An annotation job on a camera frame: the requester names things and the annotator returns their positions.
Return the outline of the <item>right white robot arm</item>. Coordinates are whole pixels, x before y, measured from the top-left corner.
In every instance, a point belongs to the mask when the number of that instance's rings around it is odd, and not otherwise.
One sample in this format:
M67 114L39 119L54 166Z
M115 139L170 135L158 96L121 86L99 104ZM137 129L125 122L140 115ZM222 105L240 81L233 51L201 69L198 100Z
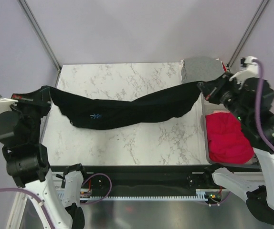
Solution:
M274 90L264 79L250 77L240 83L230 73L197 86L206 101L222 104L240 122L264 179L263 185L257 185L216 163L205 168L204 185L228 189L246 203L257 220L274 226Z

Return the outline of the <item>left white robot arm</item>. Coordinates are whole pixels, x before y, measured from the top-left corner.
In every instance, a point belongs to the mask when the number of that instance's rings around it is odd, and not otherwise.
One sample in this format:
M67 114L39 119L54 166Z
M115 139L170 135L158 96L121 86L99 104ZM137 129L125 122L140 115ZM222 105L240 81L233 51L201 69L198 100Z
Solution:
M41 122L52 105L50 88L26 94L0 95L0 143L6 170L33 203L46 229L82 229L85 226L80 206L80 190L89 176L81 164L68 167L62 175L64 196L54 186L47 148L41 144Z

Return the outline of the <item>black t-shirt blue logo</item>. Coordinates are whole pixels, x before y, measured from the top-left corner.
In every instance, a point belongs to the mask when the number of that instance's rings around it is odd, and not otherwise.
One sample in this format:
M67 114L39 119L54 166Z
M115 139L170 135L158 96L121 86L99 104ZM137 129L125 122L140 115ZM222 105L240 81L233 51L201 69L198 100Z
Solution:
M50 89L53 103L77 128L109 130L139 123L159 123L188 113L198 100L197 82L185 83L134 101L90 99Z

